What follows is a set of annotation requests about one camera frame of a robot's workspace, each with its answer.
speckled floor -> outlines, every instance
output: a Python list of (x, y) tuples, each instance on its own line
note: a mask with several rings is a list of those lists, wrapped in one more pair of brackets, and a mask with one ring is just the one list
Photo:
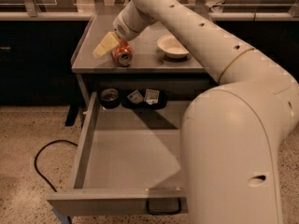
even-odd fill
[[(65, 127), (68, 107), (0, 106), (0, 223), (60, 223), (46, 201), (50, 187), (34, 169), (39, 149), (56, 139), (77, 142), (80, 119)], [(67, 189), (76, 148), (58, 143), (39, 157), (38, 166), (57, 187)], [(285, 224), (299, 223), (299, 126), (283, 142), (280, 155), (280, 178)], [(75, 217), (82, 223), (189, 223), (188, 215), (174, 217)]]

cabinet handle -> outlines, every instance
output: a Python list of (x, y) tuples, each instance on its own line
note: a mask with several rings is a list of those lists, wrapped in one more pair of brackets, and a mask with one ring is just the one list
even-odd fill
[(178, 198), (178, 210), (174, 210), (174, 211), (165, 211), (165, 212), (152, 211), (152, 210), (150, 210), (150, 199), (147, 199), (146, 208), (147, 208), (147, 213), (150, 215), (154, 215), (154, 216), (176, 215), (181, 212), (181, 200), (180, 200), (180, 198)]
[(10, 52), (11, 51), (11, 47), (0, 47), (0, 51)]

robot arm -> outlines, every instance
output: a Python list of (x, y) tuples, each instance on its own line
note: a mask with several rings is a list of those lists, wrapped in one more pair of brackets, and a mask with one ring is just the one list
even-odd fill
[(182, 121), (191, 223), (282, 224), (278, 147), (299, 120), (297, 82), (177, 0), (132, 0), (113, 25), (131, 40), (156, 21), (220, 84), (198, 96)]

soda can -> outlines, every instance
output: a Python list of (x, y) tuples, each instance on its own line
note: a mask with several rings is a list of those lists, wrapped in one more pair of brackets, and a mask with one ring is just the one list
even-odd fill
[(132, 57), (131, 47), (125, 40), (121, 40), (120, 44), (112, 50), (112, 58), (120, 66), (128, 66), (131, 63)]

bowl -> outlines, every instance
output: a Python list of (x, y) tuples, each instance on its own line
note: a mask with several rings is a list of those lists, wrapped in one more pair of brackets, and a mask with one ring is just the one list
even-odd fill
[(173, 59), (181, 59), (189, 54), (173, 35), (161, 36), (157, 41), (157, 46), (166, 56)]

